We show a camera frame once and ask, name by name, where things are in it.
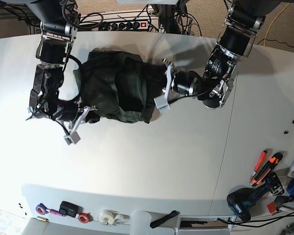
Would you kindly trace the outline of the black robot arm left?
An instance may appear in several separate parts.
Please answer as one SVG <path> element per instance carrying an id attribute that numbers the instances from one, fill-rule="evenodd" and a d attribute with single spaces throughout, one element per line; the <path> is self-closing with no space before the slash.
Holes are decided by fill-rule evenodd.
<path id="1" fill-rule="evenodd" d="M 169 100 L 170 92 L 181 98 L 196 97 L 207 108 L 221 108 L 233 89 L 233 72 L 241 58 L 247 58 L 266 15 L 280 4 L 279 0 L 234 0 L 228 8 L 222 31 L 216 41 L 203 76 L 194 71 L 181 71 L 168 64 L 164 104 L 156 101 L 159 110 L 178 99 Z"/>

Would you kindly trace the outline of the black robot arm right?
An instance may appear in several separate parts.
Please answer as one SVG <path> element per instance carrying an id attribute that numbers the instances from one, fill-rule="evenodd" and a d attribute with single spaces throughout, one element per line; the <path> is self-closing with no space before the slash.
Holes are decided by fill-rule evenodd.
<path id="1" fill-rule="evenodd" d="M 81 15 L 74 0 L 32 0 L 26 6 L 41 21 L 41 40 L 36 50 L 40 60 L 35 71 L 30 92 L 28 111 L 30 118 L 48 118 L 57 122 L 66 134 L 64 123 L 71 125 L 78 121 L 96 123 L 99 116 L 91 107 L 85 117 L 81 101 L 85 85 L 85 72 L 82 63 L 71 55 L 77 31 L 81 29 Z M 78 65 L 80 83 L 78 94 L 69 100 L 59 99 L 59 89 L 64 82 L 64 71 L 69 60 Z"/>

